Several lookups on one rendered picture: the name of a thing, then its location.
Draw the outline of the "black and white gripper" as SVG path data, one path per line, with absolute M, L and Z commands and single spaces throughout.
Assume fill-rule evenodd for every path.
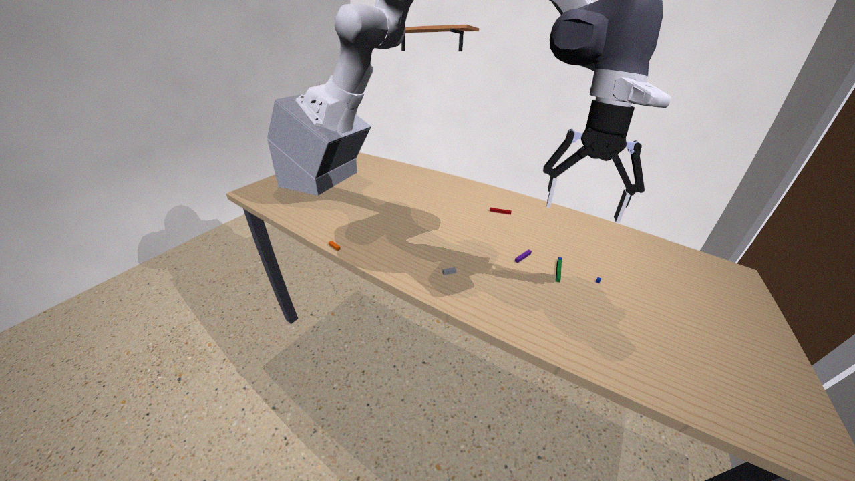
M 579 162 L 585 156 L 604 161 L 612 159 L 616 164 L 618 173 L 622 177 L 624 186 L 626 186 L 626 189 L 623 190 L 622 198 L 618 203 L 616 214 L 614 215 L 616 223 L 620 223 L 624 209 L 628 207 L 631 196 L 636 192 L 643 194 L 645 191 L 641 159 L 639 158 L 642 145 L 637 140 L 626 141 L 633 116 L 633 109 L 635 109 L 633 106 L 612 106 L 612 104 L 597 102 L 595 100 L 590 102 L 590 112 L 584 133 L 581 134 L 575 132 L 573 129 L 568 129 L 566 139 L 548 162 L 546 162 L 546 165 L 544 165 L 543 173 L 550 176 L 547 208 L 550 208 L 550 205 L 552 205 L 558 176 L 573 166 L 575 162 Z M 561 156 L 564 155 L 572 142 L 575 143 L 579 139 L 581 139 L 583 147 L 577 150 L 572 156 L 569 156 L 567 160 L 561 162 L 556 168 L 552 168 Z M 631 184 L 628 174 L 624 170 L 622 160 L 618 156 L 618 153 L 622 152 L 624 148 L 628 148 L 628 152 L 631 153 L 635 184 Z

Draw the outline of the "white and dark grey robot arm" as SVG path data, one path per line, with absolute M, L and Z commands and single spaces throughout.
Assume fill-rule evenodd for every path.
M 595 101 L 669 106 L 671 96 L 645 81 L 659 40 L 662 0 L 549 1 L 560 13 L 552 26 L 550 49 L 563 63 L 594 71 L 590 95 L 596 96 Z M 353 129 L 373 73 L 372 51 L 402 43 L 413 2 L 376 0 L 374 7 L 360 3 L 340 7 L 334 21 L 340 40 L 334 74 L 296 98 L 314 125 L 339 133 Z

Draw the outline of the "purple rod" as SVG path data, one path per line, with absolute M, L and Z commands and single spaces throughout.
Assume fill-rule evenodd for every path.
M 531 252 L 532 252 L 532 251 L 531 251 L 531 250 L 529 250 L 529 249 L 528 249 L 528 250 L 526 250 L 524 253 L 522 253 L 522 255 L 519 255 L 517 258 L 515 258 L 515 262 L 519 263 L 521 260 L 523 260 L 523 259 L 525 259 L 527 256 L 531 255 Z

